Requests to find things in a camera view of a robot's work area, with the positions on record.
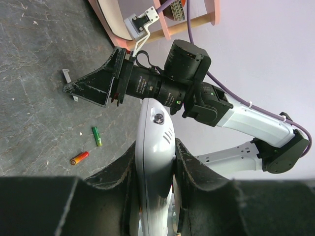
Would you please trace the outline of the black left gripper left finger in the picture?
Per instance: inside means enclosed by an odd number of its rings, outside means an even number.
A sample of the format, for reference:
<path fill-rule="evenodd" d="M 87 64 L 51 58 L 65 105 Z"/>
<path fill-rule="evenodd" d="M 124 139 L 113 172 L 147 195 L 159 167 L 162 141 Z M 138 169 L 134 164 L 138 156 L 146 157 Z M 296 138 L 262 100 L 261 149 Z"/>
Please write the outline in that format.
<path fill-rule="evenodd" d="M 3 236 L 136 236 L 135 145 L 86 179 L 2 177 Z"/>

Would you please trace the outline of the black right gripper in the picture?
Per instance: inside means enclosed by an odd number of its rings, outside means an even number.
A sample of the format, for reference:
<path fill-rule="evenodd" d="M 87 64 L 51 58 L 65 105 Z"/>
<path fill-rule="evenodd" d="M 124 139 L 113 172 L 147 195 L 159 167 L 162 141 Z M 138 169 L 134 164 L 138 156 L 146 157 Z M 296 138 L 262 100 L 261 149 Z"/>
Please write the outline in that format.
<path fill-rule="evenodd" d="M 109 98 L 117 107 L 123 103 L 134 66 L 132 52 L 115 47 L 108 60 L 95 71 L 72 81 L 63 92 L 106 107 Z"/>

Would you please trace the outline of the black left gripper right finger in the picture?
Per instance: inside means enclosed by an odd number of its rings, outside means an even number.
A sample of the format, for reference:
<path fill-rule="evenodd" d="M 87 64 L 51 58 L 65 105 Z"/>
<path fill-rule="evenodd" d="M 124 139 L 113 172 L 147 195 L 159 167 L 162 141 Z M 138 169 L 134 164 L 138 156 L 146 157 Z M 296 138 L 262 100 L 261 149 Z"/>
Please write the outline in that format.
<path fill-rule="evenodd" d="M 312 236 L 314 180 L 229 180 L 176 140 L 175 191 L 183 236 Z"/>

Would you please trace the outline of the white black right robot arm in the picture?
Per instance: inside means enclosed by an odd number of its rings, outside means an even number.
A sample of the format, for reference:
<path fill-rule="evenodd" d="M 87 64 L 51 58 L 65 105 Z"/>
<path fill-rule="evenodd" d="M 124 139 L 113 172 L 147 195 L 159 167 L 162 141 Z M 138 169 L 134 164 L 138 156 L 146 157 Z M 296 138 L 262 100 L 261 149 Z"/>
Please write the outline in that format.
<path fill-rule="evenodd" d="M 262 169 L 272 174 L 290 170 L 311 145 L 309 135 L 283 114 L 279 120 L 243 105 L 221 88 L 204 82 L 211 65 L 208 53 L 175 40 L 163 68 L 144 67 L 137 56 L 115 47 L 97 70 L 63 87 L 65 93 L 105 107 L 122 104 L 126 95 L 153 98 L 184 118 L 237 130 L 253 137 Z"/>

